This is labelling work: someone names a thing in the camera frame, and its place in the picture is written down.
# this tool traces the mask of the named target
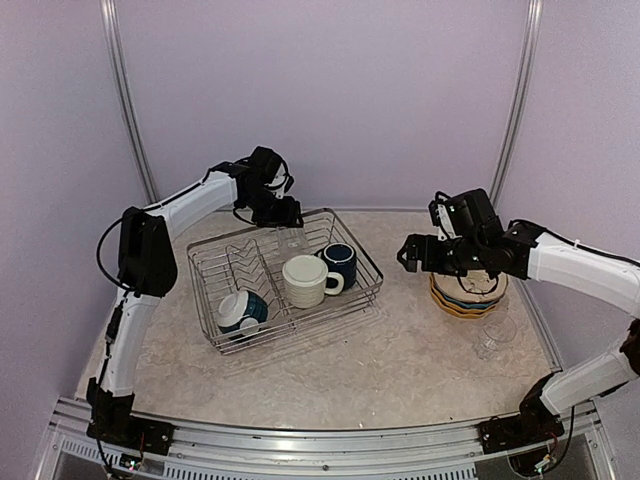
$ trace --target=cream mug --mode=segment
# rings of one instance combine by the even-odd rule
[[[289,303],[298,308],[311,308],[322,303],[325,295],[338,295],[344,287],[344,277],[330,272],[327,264],[313,255],[298,255],[283,265],[282,278]],[[338,282],[327,288],[327,278]]]

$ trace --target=wire rack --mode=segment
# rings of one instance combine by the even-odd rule
[[[222,353],[238,352],[320,325],[340,328],[348,315],[371,305],[382,285],[382,272],[337,214],[321,209],[303,215],[304,242],[292,252],[281,248],[275,229],[248,228],[192,243],[187,248],[200,325]],[[325,297],[313,308],[292,306],[284,295],[282,266],[293,255],[314,254],[334,242],[348,243],[357,255],[356,283],[340,295]],[[218,306],[224,297],[246,289],[269,305],[267,321],[256,331],[222,333]]]

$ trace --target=stack of plates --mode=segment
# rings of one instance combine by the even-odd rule
[[[482,271],[469,272],[460,279],[462,288],[456,277],[431,274],[430,293],[433,301],[442,310],[458,318],[474,320],[484,317],[493,311],[507,289],[507,276],[501,274],[498,285],[491,293],[496,280],[491,280]]]

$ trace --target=mug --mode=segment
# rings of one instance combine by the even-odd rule
[[[220,316],[216,324],[222,333],[239,330],[239,335],[229,337],[237,340],[250,337],[260,331],[260,324],[267,321],[269,306],[260,295],[249,290],[240,290],[224,297],[218,307]]]
[[[347,243],[330,243],[316,252],[329,267],[330,272],[338,272],[344,278],[344,288],[351,288],[356,283],[357,264],[356,250]]]
[[[282,267],[282,278],[289,303],[298,308],[311,308],[322,303],[325,295],[338,295],[344,287],[344,278],[329,272],[327,264],[313,255],[298,255]],[[327,288],[327,279],[338,282]]]

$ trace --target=mug handle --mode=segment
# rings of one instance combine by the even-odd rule
[[[342,289],[344,288],[344,277],[340,275],[338,272],[329,272],[329,274],[327,275],[327,278],[333,278],[336,282],[338,282],[338,285],[333,288],[325,287],[324,293],[327,295],[339,295],[340,292],[342,292]]]

